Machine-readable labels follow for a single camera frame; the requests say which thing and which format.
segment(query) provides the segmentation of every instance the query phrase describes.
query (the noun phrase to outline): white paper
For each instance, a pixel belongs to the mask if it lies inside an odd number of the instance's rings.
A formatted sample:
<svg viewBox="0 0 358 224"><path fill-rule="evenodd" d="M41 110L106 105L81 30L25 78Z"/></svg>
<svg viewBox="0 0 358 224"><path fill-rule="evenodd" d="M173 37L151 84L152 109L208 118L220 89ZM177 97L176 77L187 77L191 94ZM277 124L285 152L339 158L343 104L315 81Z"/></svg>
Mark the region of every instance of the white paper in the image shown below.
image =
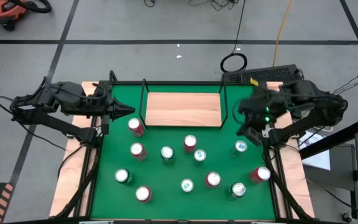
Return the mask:
<svg viewBox="0 0 358 224"><path fill-rule="evenodd" d="M301 142L306 140L308 137L310 137L312 134L313 133L307 131L306 134L298 140L298 143L300 144ZM307 140L307 142L303 143L299 148L300 148L300 150L302 150L304 147L309 146L310 144L313 144L323 138L324 138L323 136L321 136L319 134L315 134L309 140ZM329 150L321 152L321 153L314 155L312 157L309 157L307 159L303 159L302 163L304 165L313 166L313 167L317 167L320 169L331 170L331 165L329 163Z"/></svg>

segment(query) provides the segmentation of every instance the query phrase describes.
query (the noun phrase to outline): wooden table edge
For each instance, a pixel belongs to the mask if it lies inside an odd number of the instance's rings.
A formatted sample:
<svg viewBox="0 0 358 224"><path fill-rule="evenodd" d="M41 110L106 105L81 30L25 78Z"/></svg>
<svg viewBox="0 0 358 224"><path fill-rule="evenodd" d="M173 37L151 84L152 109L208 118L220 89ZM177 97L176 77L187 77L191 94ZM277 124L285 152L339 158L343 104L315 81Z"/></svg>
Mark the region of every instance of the wooden table edge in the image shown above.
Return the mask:
<svg viewBox="0 0 358 224"><path fill-rule="evenodd" d="M82 87L84 88L86 94L92 94L95 87L92 85L94 82L83 82ZM281 85L282 82L268 82L268 88L271 90L279 90L278 86ZM91 119L86 119L84 116L74 116L72 124L77 126L90 126ZM276 128L284 128L288 125L292 124L291 114L286 113L285 115L279 117L275 124ZM296 140L290 139L287 142L288 145L295 147L298 149L298 144ZM64 157L68 156L74 148L79 146L79 142L74 139L70 139L67 142L66 152ZM284 147L280 150L280 155L283 164L283 170L285 175L285 180L287 183L288 190L294 196L295 200L301 205L301 207L305 210L305 212L314 217L313 206L310 199L310 194L308 190L308 186L306 183L305 172L303 171L302 161L300 159L300 155L295 150ZM81 170L83 167L83 161L85 157L85 150L82 149L72 158L70 158L67 163L63 166L63 169L60 173L60 178L57 182L57 188L55 191L55 196L53 198L53 203L50 210L50 216L54 216L58 214L64 206L70 201L72 195L78 189L78 183L81 175ZM91 161L88 166L88 171L92 166L94 158L94 153L91 155ZM281 217L285 218L285 207L283 202L283 195L280 190L276 186L277 192L277 202L278 202L278 210ZM89 186L83 194L80 216L85 216L86 206L88 203L89 196Z"/></svg>

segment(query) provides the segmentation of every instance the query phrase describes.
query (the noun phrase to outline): orange vacuum cleaner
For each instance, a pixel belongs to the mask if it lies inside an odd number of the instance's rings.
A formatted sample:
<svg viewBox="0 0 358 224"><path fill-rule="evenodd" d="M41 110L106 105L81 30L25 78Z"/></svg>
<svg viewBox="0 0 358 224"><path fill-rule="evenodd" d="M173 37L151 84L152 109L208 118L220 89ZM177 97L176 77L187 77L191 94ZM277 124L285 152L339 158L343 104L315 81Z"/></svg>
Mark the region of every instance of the orange vacuum cleaner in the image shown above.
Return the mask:
<svg viewBox="0 0 358 224"><path fill-rule="evenodd" d="M0 0L0 24L3 28L12 31L16 22L24 17L27 11L37 13L48 13L51 11L47 0L40 0L45 7L40 8L34 2L24 0Z"/></svg>

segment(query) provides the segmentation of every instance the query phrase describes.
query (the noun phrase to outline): wooden surface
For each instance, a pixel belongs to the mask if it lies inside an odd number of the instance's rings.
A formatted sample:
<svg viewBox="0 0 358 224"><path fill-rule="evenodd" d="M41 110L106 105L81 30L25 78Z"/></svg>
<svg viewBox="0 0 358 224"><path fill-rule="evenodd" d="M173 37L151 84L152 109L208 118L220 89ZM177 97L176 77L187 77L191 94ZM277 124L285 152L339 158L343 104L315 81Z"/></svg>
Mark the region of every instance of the wooden surface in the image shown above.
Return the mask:
<svg viewBox="0 0 358 224"><path fill-rule="evenodd" d="M94 86L92 86L92 82L83 82L82 85L87 94L91 94L94 91ZM279 85L281 85L281 82L268 82L268 88L272 90L278 90ZM86 117L84 116L74 116L73 124L81 127L90 126L91 120L86 119ZM290 124L292 124L291 114L286 113L285 115L277 119L275 127L284 128ZM296 140L294 139L290 139L287 144L298 149L298 145L296 143ZM72 139L68 140L65 157L68 156L72 151L74 151L78 146L78 141ZM314 217L313 206L311 204L309 190L306 183L305 173L303 171L303 165L299 153L296 152L294 149L291 149L290 147L282 148L280 150L280 153L288 190L291 192L295 200L302 206L305 212L308 215ZM71 159L69 159L63 166L56 187L55 197L53 198L50 216L59 213L62 208L70 201L71 197L77 190L78 183L80 181L84 156L85 148L77 152L77 154L75 154ZM277 187L276 190L280 216L286 217L285 208L283 206L283 196ZM81 206L80 215L85 214L85 208L87 203L86 199L88 198L88 194L89 191L87 190L83 196L83 204Z"/></svg>
<svg viewBox="0 0 358 224"><path fill-rule="evenodd" d="M219 93L148 93L146 125L212 126L222 124Z"/></svg>

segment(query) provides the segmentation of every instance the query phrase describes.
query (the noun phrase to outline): can lid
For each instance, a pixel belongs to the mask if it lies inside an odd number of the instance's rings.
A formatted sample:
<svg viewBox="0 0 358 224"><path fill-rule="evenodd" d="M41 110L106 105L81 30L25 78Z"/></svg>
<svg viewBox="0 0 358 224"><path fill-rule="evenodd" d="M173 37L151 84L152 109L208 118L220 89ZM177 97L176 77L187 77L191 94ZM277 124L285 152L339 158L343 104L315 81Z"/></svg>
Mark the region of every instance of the can lid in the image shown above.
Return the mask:
<svg viewBox="0 0 358 224"><path fill-rule="evenodd" d="M187 146L195 146L196 143L197 143L197 139L193 135L188 135L185 137L185 144Z"/></svg>
<svg viewBox="0 0 358 224"><path fill-rule="evenodd" d="M206 153L204 150L202 149L197 149L195 152L194 152L194 158L197 160L197 161L204 161L205 158L206 158Z"/></svg>
<svg viewBox="0 0 358 224"><path fill-rule="evenodd" d="M136 190L135 195L138 200L144 201L149 197L150 190L146 186L141 186Z"/></svg>
<svg viewBox="0 0 358 224"><path fill-rule="evenodd" d="M235 196L241 197L246 193L246 187L243 183L238 182L233 184L232 191Z"/></svg>
<svg viewBox="0 0 358 224"><path fill-rule="evenodd" d="M236 149L239 152L244 152L245 150L247 150L247 143L245 141L237 141Z"/></svg>
<svg viewBox="0 0 358 224"><path fill-rule="evenodd" d="M124 182L128 178L128 171L125 169L119 169L116 172L116 180L118 182Z"/></svg>
<svg viewBox="0 0 358 224"><path fill-rule="evenodd" d="M131 145L131 153L133 155L139 155L143 151L143 146L141 143L134 143Z"/></svg>
<svg viewBox="0 0 358 224"><path fill-rule="evenodd" d="M173 149L169 146L164 146L161 149L161 156L166 159L171 158L173 156Z"/></svg>
<svg viewBox="0 0 358 224"><path fill-rule="evenodd" d="M180 187L184 192L191 192L193 190L194 184L190 179L184 179L181 182Z"/></svg>
<svg viewBox="0 0 358 224"><path fill-rule="evenodd" d="M258 168L258 176L259 178L261 178L262 180L267 180L270 178L270 171L268 168L266 167L259 167Z"/></svg>
<svg viewBox="0 0 358 224"><path fill-rule="evenodd" d="M135 128L139 127L139 125L140 125L140 121L137 118L132 118L128 121L129 128L135 129Z"/></svg>
<svg viewBox="0 0 358 224"><path fill-rule="evenodd" d="M212 186L217 186L221 182L221 176L217 172L210 172L207 176L207 181Z"/></svg>

